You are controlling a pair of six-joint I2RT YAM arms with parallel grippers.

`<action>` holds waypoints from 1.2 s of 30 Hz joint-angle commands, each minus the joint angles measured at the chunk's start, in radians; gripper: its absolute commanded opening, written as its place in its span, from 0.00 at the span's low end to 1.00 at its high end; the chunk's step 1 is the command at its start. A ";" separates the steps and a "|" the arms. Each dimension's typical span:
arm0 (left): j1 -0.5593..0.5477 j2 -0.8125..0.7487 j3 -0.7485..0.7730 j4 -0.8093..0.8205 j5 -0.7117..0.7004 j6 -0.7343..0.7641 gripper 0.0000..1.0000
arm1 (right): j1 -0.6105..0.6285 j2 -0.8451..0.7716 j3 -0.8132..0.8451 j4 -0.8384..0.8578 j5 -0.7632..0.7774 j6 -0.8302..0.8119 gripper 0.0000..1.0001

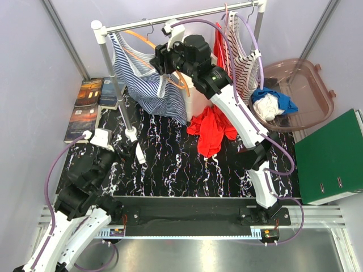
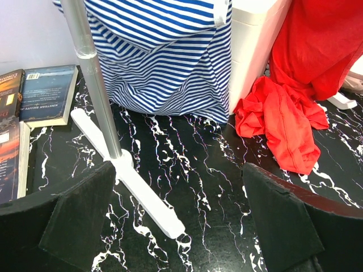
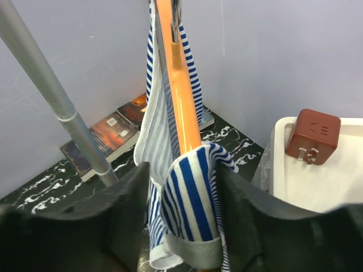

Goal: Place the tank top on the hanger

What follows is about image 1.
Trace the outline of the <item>orange clothes hanger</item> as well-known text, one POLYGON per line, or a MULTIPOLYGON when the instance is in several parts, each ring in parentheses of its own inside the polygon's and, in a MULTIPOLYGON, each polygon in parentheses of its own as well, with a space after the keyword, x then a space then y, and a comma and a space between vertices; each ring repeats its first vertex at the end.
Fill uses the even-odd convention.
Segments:
POLYGON ((187 81, 184 79, 184 77, 182 76, 182 73, 174 70, 174 73, 176 73, 176 77, 178 78, 178 83, 175 83, 174 81, 172 81, 170 78, 166 77, 166 74, 172 74, 171 72, 171 66, 167 63, 167 49, 162 49, 162 46, 158 46, 156 47, 150 40, 149 40, 149 36, 151 34, 154 33, 154 26, 153 24, 150 22, 149 19, 143 18, 143 20, 147 21, 150 25, 151 25, 151 32, 146 34, 146 37, 141 36, 140 34, 136 33, 135 31, 132 31, 130 29, 124 30, 124 33, 130 34, 138 39, 140 39, 141 41, 143 41, 145 44, 147 44, 148 46, 150 46, 151 48, 153 48, 155 50, 155 57, 150 61, 149 64, 147 64, 144 60, 142 60, 141 58, 137 57, 134 53, 132 53, 131 51, 125 49, 125 51, 127 53, 129 53, 131 56, 133 56, 134 58, 136 58, 137 60, 139 60, 142 64, 146 65, 147 67, 151 68, 154 67, 156 69, 156 71, 158 73, 160 73, 161 75, 163 75, 164 78, 167 79, 167 81, 169 81, 171 84, 173 84, 174 86, 176 86, 177 88, 184 90, 186 92, 187 97, 190 97, 190 90, 187 84, 187 81))

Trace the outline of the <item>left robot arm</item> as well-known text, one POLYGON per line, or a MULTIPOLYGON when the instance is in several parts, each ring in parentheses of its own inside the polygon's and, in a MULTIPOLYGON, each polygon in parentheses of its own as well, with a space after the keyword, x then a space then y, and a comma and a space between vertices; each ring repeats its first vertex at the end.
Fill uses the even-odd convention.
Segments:
POLYGON ((51 222, 32 257, 15 271, 70 271, 94 237, 108 224, 125 223, 123 204, 100 187, 116 161, 134 159, 137 142, 101 149, 91 167, 73 177, 49 205, 51 222))

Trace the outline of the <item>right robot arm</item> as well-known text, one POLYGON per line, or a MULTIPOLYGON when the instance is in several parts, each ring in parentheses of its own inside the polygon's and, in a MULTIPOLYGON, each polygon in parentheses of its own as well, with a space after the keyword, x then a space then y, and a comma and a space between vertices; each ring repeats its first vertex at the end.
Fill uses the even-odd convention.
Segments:
POLYGON ((281 205, 274 195, 268 173, 267 155, 272 146, 271 139, 265 127, 235 93, 227 72, 213 64, 208 43, 201 35, 190 35, 172 46, 157 45, 150 64, 160 75, 179 71, 190 77, 198 92, 219 108, 233 125, 245 147, 237 157, 250 175, 256 193, 257 207, 252 221, 266 225, 273 223, 281 205))

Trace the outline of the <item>blue striped tank top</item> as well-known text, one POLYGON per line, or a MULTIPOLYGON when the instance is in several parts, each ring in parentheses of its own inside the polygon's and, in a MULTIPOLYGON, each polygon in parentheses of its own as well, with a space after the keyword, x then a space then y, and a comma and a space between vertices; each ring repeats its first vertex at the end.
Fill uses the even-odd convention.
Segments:
POLYGON ((186 125, 184 99, 174 78, 159 75, 149 63, 154 56, 133 49, 120 33, 112 33, 109 38, 113 45, 113 69, 127 85, 129 95, 148 114, 170 117, 186 125))

